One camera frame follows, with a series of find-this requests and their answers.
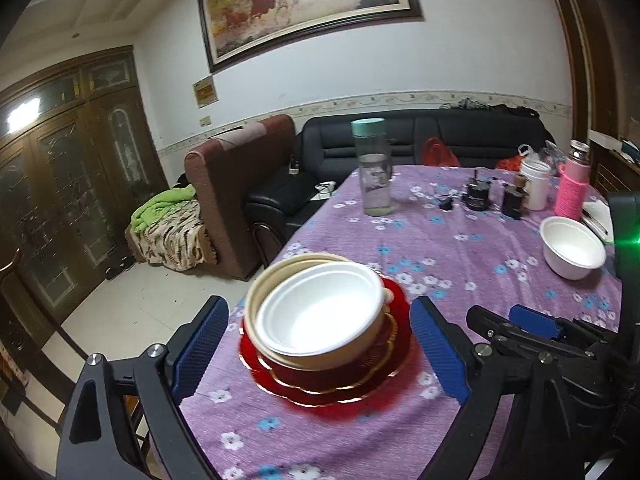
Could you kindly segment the framed horse painting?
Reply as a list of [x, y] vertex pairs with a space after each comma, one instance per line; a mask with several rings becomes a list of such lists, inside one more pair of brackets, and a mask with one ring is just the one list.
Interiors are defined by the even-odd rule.
[[314, 35], [422, 18], [419, 0], [198, 0], [209, 70]]

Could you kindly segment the pink sleeved thermos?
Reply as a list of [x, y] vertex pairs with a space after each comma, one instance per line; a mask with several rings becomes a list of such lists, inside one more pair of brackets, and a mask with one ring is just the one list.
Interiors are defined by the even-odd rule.
[[570, 141], [570, 152], [559, 166], [560, 180], [554, 212], [559, 217], [579, 221], [589, 186], [589, 145]]

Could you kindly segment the white notebook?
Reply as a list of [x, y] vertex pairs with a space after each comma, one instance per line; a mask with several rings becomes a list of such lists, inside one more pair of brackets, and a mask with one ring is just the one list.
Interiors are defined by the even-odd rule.
[[610, 208], [602, 200], [582, 204], [582, 222], [602, 240], [603, 244], [612, 245], [614, 243]]

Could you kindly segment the clear bottle green lid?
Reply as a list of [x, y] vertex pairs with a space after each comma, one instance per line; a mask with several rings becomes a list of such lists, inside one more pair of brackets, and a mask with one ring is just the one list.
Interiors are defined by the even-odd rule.
[[358, 160], [358, 176], [363, 211], [370, 217], [383, 217], [393, 209], [390, 179], [393, 161], [386, 136], [384, 118], [361, 118], [352, 122]]

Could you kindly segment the small yellow wall poster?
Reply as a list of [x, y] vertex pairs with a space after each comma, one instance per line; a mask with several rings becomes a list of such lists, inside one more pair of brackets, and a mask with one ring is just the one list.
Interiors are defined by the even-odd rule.
[[198, 108], [204, 108], [218, 101], [218, 94], [212, 75], [208, 75], [193, 84], [193, 92]]

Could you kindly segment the small red plastic plate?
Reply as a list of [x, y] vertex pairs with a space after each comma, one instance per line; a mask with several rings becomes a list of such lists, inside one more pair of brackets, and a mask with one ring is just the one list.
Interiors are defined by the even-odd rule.
[[368, 382], [390, 359], [394, 351], [398, 324], [389, 308], [385, 309], [380, 331], [372, 344], [356, 359], [330, 370], [296, 370], [270, 360], [257, 352], [257, 362], [268, 372], [277, 385], [323, 396], [346, 392]]

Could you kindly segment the large white foam bowl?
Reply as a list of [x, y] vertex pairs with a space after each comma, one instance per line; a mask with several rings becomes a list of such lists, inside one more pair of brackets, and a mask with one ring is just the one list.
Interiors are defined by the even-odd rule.
[[346, 347], [381, 321], [385, 289], [367, 266], [334, 261], [300, 271], [262, 302], [255, 330], [269, 350], [291, 358]]

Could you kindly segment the beige plastic bowl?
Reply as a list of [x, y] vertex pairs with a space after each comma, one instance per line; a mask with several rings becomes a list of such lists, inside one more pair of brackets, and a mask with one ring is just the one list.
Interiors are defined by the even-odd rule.
[[326, 252], [283, 259], [246, 296], [244, 330], [257, 351], [292, 370], [356, 360], [381, 331], [387, 290], [363, 264]]

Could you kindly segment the green and patterned blankets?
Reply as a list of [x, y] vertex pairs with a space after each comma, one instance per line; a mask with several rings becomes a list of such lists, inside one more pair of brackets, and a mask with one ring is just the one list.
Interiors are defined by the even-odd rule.
[[161, 192], [141, 205], [131, 215], [125, 238], [134, 258], [152, 266], [186, 272], [218, 263], [192, 184]]

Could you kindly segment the red plastic bag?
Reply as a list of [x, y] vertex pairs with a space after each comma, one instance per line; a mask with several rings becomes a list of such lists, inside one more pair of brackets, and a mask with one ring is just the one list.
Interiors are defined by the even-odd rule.
[[459, 167], [456, 155], [439, 138], [432, 136], [423, 144], [422, 164], [430, 167]]

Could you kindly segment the large red plastic plate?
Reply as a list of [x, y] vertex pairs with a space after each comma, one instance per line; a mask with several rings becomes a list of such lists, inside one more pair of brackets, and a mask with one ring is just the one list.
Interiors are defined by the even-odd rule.
[[398, 375], [412, 352], [409, 303], [402, 287], [382, 278], [393, 299], [373, 344], [355, 361], [332, 370], [294, 370], [260, 353], [247, 330], [240, 329], [239, 358], [255, 384], [266, 393], [302, 408], [359, 402]]

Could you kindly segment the small white bowl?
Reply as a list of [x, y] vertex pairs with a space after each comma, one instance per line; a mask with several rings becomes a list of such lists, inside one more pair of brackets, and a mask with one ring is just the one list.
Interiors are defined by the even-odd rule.
[[539, 226], [544, 261], [561, 278], [579, 281], [602, 268], [602, 242], [582, 223], [564, 217], [545, 218]]

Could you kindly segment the small black adapter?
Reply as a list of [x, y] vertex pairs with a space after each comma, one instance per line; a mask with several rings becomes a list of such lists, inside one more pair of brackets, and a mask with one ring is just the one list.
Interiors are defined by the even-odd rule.
[[454, 199], [450, 196], [441, 198], [438, 201], [438, 206], [443, 211], [450, 211], [454, 209]]

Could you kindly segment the black round device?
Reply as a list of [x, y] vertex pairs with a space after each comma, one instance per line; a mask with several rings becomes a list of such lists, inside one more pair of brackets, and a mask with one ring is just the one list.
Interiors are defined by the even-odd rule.
[[474, 170], [473, 177], [466, 182], [463, 201], [469, 210], [486, 211], [490, 206], [491, 181], [483, 180]]

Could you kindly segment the dark jar with lid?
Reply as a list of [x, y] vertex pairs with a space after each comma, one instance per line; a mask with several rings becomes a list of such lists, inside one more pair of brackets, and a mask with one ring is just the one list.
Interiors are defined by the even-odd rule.
[[525, 192], [526, 177], [517, 174], [512, 184], [503, 185], [503, 199], [501, 213], [514, 220], [520, 220], [523, 215], [524, 202], [527, 197]]

